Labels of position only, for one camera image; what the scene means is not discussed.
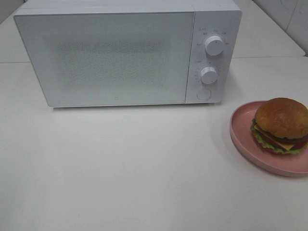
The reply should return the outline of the white round knob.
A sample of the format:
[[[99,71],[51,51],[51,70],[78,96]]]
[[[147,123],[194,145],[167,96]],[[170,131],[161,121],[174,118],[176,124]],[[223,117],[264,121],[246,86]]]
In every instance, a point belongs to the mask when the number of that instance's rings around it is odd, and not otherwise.
[[[208,55],[216,56],[224,50],[224,39],[219,34],[212,34],[205,39],[204,45]]]
[[[203,84],[213,84],[217,81],[218,73],[212,66],[203,68],[200,71],[200,79]]]

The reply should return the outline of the lower white round knob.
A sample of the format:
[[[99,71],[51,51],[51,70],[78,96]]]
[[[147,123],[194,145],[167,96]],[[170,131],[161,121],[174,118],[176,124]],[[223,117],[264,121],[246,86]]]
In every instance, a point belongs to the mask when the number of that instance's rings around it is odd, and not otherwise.
[[[200,79],[203,84],[213,84],[217,81],[218,73],[212,66],[203,68],[200,71]]]

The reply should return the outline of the burger with lettuce and cheese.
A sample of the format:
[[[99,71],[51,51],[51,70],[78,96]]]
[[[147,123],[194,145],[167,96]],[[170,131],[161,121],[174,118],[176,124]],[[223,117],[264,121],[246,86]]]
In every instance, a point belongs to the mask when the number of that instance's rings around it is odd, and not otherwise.
[[[256,142],[272,154],[299,154],[308,146],[308,109],[289,98],[261,104],[251,125]]]

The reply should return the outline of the white microwave oven body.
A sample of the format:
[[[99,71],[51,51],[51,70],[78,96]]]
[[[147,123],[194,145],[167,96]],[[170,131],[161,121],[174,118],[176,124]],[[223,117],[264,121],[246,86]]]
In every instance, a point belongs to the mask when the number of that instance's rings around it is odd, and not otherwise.
[[[232,0],[29,0],[13,18],[18,15],[184,12],[192,12],[194,16],[186,96],[182,104],[218,103],[222,100],[242,17],[242,11]],[[216,56],[208,55],[205,51],[204,41],[212,34],[219,34],[224,39],[224,50]],[[218,78],[215,83],[207,85],[201,82],[200,71],[208,66],[216,69]],[[211,90],[211,98],[207,101],[199,100],[199,89]]]

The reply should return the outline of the pink round plate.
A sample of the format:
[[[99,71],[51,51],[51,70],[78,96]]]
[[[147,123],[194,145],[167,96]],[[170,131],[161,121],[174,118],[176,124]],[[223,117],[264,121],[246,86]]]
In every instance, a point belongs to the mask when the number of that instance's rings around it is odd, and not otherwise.
[[[257,109],[264,101],[253,101],[238,107],[230,120],[231,139],[239,151],[257,167],[281,176],[306,177],[308,175],[308,150],[299,154],[272,154],[256,141],[250,129]]]

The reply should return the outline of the white microwave door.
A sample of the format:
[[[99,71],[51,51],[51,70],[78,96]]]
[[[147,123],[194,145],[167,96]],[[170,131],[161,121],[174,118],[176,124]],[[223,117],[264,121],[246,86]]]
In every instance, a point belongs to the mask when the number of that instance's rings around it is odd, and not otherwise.
[[[51,107],[184,103],[193,13],[15,16]]]

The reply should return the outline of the upper white round knob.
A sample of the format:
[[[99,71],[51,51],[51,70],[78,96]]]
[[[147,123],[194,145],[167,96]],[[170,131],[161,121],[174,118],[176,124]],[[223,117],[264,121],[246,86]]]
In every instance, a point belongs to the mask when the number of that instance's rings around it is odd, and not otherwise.
[[[204,45],[208,55],[216,56],[224,50],[224,39],[219,34],[212,34],[205,39]]]

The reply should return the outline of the white round door button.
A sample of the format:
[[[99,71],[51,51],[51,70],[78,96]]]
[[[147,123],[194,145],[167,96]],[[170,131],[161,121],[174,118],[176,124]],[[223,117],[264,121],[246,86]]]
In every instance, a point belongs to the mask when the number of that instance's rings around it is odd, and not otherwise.
[[[197,92],[197,98],[202,101],[207,101],[211,98],[211,90],[199,89]]]

